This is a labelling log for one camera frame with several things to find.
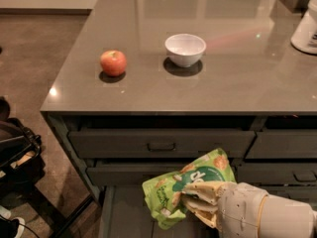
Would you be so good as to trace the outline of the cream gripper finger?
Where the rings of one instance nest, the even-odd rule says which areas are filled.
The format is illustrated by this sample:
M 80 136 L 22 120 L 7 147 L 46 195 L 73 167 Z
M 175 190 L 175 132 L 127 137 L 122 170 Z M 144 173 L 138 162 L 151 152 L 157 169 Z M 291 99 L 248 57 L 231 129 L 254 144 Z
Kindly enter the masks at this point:
M 189 195 L 181 197 L 182 204 L 199 220 L 211 228 L 217 227 L 218 207 Z
M 197 196 L 211 205 L 216 205 L 224 191 L 231 185 L 228 181 L 198 181 L 187 184 L 182 192 L 186 195 Z

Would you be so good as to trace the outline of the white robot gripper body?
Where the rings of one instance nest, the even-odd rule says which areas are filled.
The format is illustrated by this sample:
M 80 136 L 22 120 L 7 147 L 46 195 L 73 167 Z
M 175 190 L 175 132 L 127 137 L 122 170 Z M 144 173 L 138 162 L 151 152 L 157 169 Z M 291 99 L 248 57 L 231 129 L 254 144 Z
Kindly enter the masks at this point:
M 228 182 L 218 200 L 222 238 L 259 238 L 260 213 L 268 192 L 247 183 Z

